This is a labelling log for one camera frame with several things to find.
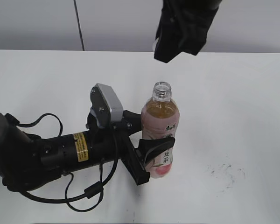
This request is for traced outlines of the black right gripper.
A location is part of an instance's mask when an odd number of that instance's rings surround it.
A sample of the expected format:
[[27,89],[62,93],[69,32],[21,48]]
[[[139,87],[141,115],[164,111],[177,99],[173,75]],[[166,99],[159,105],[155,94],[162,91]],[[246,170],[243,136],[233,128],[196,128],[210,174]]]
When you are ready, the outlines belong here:
[[218,11],[217,0],[164,0],[154,59],[169,63],[180,53],[196,56]]

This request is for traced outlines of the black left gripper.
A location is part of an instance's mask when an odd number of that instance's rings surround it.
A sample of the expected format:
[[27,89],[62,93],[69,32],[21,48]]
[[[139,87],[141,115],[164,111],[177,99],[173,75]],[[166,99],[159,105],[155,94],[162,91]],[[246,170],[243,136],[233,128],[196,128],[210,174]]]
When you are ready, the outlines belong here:
[[137,185],[149,181],[150,173],[144,166],[172,148],[175,143],[174,137],[155,140],[140,139],[137,153],[129,136],[142,130],[141,114],[128,110],[123,111],[120,122],[112,123],[106,128],[99,128],[95,117],[89,113],[86,127],[89,129],[85,135],[89,158],[87,164],[91,167],[100,162],[110,162],[118,158]]

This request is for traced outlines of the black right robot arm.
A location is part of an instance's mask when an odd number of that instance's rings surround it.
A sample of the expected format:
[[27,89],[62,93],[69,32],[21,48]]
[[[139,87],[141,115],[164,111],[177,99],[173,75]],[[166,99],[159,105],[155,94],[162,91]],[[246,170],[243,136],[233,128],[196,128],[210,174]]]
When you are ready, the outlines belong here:
[[220,0],[164,0],[154,59],[168,63],[182,52],[196,56],[206,44],[220,3]]

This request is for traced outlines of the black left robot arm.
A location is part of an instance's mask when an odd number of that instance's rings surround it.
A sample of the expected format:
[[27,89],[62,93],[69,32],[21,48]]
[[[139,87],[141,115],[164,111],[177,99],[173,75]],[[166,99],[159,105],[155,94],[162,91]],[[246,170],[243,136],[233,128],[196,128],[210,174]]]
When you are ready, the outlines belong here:
[[145,166],[173,147],[171,136],[139,141],[135,148],[130,135],[141,130],[140,115],[124,111],[122,120],[104,128],[89,115],[87,130],[43,139],[22,131],[18,120],[0,113],[0,176],[10,191],[31,191],[73,172],[120,159],[137,185],[147,183]]

